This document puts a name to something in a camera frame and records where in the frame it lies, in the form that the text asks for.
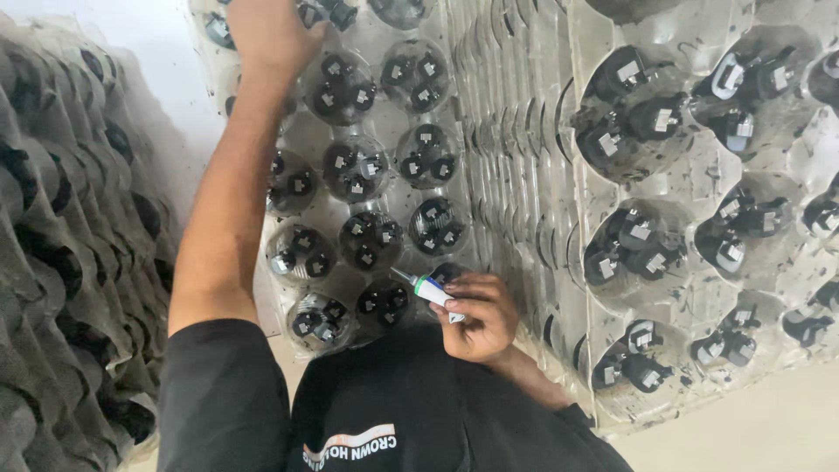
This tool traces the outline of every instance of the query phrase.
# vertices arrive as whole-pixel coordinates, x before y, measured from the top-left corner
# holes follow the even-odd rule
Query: white tube
[[[451,300],[454,297],[445,293],[443,287],[437,285],[437,282],[423,276],[419,279],[419,283],[414,287],[414,294],[419,298],[434,302],[441,307],[446,306],[446,300]],[[460,323],[466,319],[466,316],[460,313],[449,312],[449,323]]]

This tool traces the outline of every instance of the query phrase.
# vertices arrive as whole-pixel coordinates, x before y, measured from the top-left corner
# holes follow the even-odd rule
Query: capacitor
[[[311,229],[296,229],[291,239],[291,249],[296,253],[308,254],[318,244],[318,235]]]
[[[326,277],[332,268],[332,261],[326,254],[315,254],[306,260],[306,274],[312,279]]]
[[[286,275],[294,270],[294,267],[297,265],[297,258],[290,251],[283,250],[271,258],[270,265],[274,274]]]
[[[384,64],[382,81],[391,86],[401,86],[414,76],[414,62],[406,56],[397,56]]]
[[[315,327],[319,326],[321,323],[323,322],[317,313],[304,312],[297,315],[294,322],[291,323],[291,330],[298,338],[303,338],[312,334],[315,331]]]

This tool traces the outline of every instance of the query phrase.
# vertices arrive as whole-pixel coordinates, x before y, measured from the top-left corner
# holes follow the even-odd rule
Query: plastic packaging
[[[519,343],[604,434],[834,359],[836,2],[780,4],[359,5],[300,81],[282,141],[329,191],[292,223],[267,219],[264,240],[303,224],[341,247],[318,290],[358,319],[368,287],[393,282],[379,266],[439,284],[501,274]],[[223,7],[193,4],[210,11]],[[202,38],[229,83],[216,71],[235,54]],[[311,91],[333,53],[377,91],[341,120]],[[345,251],[359,214],[398,224],[396,259],[359,266],[379,254],[372,239]],[[303,289],[270,288],[287,319]]]

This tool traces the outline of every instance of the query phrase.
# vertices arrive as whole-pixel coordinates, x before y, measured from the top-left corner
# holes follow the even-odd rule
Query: white floor
[[[290,391],[305,364],[270,338]],[[836,472],[839,361],[779,373],[698,412],[613,444],[636,472]],[[123,468],[153,472],[156,454]]]

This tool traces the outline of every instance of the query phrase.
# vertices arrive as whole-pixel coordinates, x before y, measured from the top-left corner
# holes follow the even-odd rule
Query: black capacitor
[[[784,226],[784,212],[789,200],[778,197],[768,203],[759,203],[740,212],[731,222],[731,228],[737,233],[752,238],[769,238]]]
[[[329,300],[326,306],[323,307],[323,315],[333,323],[343,318],[346,314],[347,309],[338,300]]]
[[[717,226],[727,226],[740,215],[740,212],[748,210],[754,204],[754,198],[737,186],[722,199],[719,209],[711,217],[711,222]]]
[[[397,56],[384,64],[382,82],[391,86],[401,86],[414,76],[414,62],[407,56]]]
[[[358,311],[362,315],[375,313],[379,309],[378,298],[378,292],[365,291],[358,297]]]
[[[315,112],[325,117],[339,113],[347,106],[347,101],[346,89],[336,87],[329,82],[321,85],[313,97]]]
[[[629,125],[642,142],[672,138],[682,124],[684,94],[655,97],[641,102],[629,113]]]
[[[373,224],[356,215],[347,221],[344,230],[355,239],[363,239],[373,232]]]
[[[320,71],[333,84],[344,82],[352,72],[347,62],[337,54],[328,55],[320,63]]]
[[[728,359],[728,362],[737,367],[748,365],[758,351],[757,341],[739,331],[727,331],[722,335],[726,339],[726,347],[722,351],[722,357]]]
[[[303,26],[306,29],[312,29],[317,22],[323,21],[323,15],[320,14],[315,6],[309,5],[308,3],[300,4],[297,8],[297,15],[300,16],[300,21],[303,22]]]
[[[308,254],[318,244],[318,235],[311,229],[296,229],[291,239],[291,249],[296,253]]]
[[[323,253],[315,254],[306,260],[306,274],[313,279],[326,277],[331,268],[332,261]]]
[[[804,209],[804,224],[810,231],[824,238],[839,230],[839,203],[832,200],[814,200]]]
[[[724,115],[709,120],[709,126],[728,150],[743,152],[752,143],[754,136],[754,115],[739,107],[728,110]]]
[[[403,160],[399,168],[402,175],[409,181],[419,179],[425,172],[423,159],[416,153],[411,153],[410,157]]]
[[[451,222],[440,230],[440,245],[447,248],[454,247],[461,239],[463,234],[463,225],[458,222]]]
[[[673,375],[673,369],[664,367],[643,354],[631,354],[623,361],[623,376],[643,393],[657,391],[665,379]]]
[[[417,72],[423,79],[433,81],[443,76],[446,73],[446,68],[431,53],[426,53],[417,62]]]
[[[442,142],[443,130],[434,124],[423,124],[417,128],[414,136],[420,148],[432,148]]]
[[[353,26],[356,22],[356,16],[358,16],[358,8],[351,7],[339,0],[329,14],[329,20],[339,31],[343,32]]]
[[[408,292],[404,288],[394,288],[387,292],[388,310],[396,312],[408,307]]]
[[[658,224],[636,209],[625,213],[623,224],[618,231],[618,242],[630,251],[640,251],[654,242]]]
[[[356,266],[361,270],[372,270],[373,267],[376,266],[376,262],[378,261],[378,254],[366,244],[362,244],[362,247],[358,248],[356,251]]]
[[[437,268],[431,272],[429,278],[437,282],[437,285],[444,286],[466,272],[468,272],[468,270],[466,270],[466,268],[462,265],[458,265],[454,262],[444,262],[443,264],[438,265]]]
[[[294,322],[291,323],[291,330],[298,338],[303,338],[312,334],[321,323],[323,322],[317,313],[305,312],[297,315]]]
[[[377,156],[366,158],[360,163],[360,166],[362,177],[365,179],[372,181],[382,177],[384,166],[382,165],[382,160]]]
[[[324,164],[327,171],[334,171],[340,175],[351,169],[356,164],[357,159],[358,157],[352,148],[344,144],[336,144],[326,150],[326,162]]]
[[[291,251],[283,250],[271,258],[271,270],[277,275],[286,275],[294,270],[297,257]]]
[[[632,354],[642,353],[650,346],[658,346],[664,342],[664,339],[655,333],[655,323],[650,320],[637,320],[630,324],[624,339],[624,344]]]
[[[455,160],[451,157],[435,160],[431,165],[431,175],[439,181],[449,181],[455,175]]]
[[[782,325],[784,331],[793,339],[798,340],[802,348],[810,348],[816,344],[821,334],[826,331],[835,320],[831,317],[805,317],[800,311],[787,313]]]
[[[722,336],[722,333],[715,331],[711,336],[695,341],[690,346],[690,354],[700,364],[710,365],[719,359],[725,348],[725,338]]]
[[[594,92],[604,102],[625,97],[649,78],[644,74],[644,60],[638,50],[626,46],[613,52],[597,68],[594,77]]]
[[[395,221],[383,223],[376,228],[376,240],[382,247],[402,242],[402,227]]]
[[[448,212],[448,205],[442,200],[427,200],[419,206],[419,215],[427,222],[433,223]]]
[[[735,307],[729,312],[720,323],[720,328],[732,331],[736,328],[760,328],[761,322],[755,319],[758,313],[758,304],[750,307]]]
[[[328,321],[315,326],[314,329],[315,337],[326,344],[334,343],[339,332],[340,329],[338,328],[338,325]]]
[[[290,175],[287,187],[291,195],[296,195],[298,197],[309,195],[315,188],[309,172],[295,172]]]
[[[620,245],[616,241],[608,242],[603,247],[595,242],[586,248],[583,268],[586,280],[591,286],[603,286],[617,277],[623,270],[618,254]]]
[[[831,312],[839,313],[839,282],[827,282],[816,292],[814,298]]]
[[[652,243],[640,251],[633,251],[624,259],[627,270],[641,275],[648,281],[664,278],[664,274],[679,258],[679,251],[665,248],[661,243]]]
[[[271,161],[271,175],[279,176],[285,172],[285,160],[283,159],[283,151],[277,150],[274,160]]]
[[[609,169],[615,160],[626,155],[626,139],[617,120],[617,114],[611,112],[577,138],[580,152],[598,169]]]
[[[795,52],[795,47],[788,45],[781,50],[772,60],[758,64],[746,71],[745,81],[753,84],[750,89],[755,89],[757,98],[761,100],[774,100],[795,88],[798,80],[795,71],[788,68],[788,59]]]
[[[440,231],[435,228],[425,231],[419,236],[419,242],[417,245],[419,250],[426,254],[437,254],[440,252]]]
[[[746,244],[731,230],[696,238],[696,248],[715,267],[733,274],[746,259]]]
[[[363,202],[373,192],[373,183],[363,176],[344,179],[344,187],[347,190],[347,200],[350,202]]]
[[[350,98],[352,99],[352,106],[356,110],[366,112],[373,108],[373,103],[376,100],[376,86],[368,81],[356,84],[350,90]]]
[[[626,353],[623,352],[604,355],[591,372],[591,387],[594,390],[603,390],[617,385],[623,378],[623,361],[625,359]]]
[[[417,111],[424,112],[432,108],[440,99],[440,92],[430,82],[421,82],[411,91],[411,103]]]

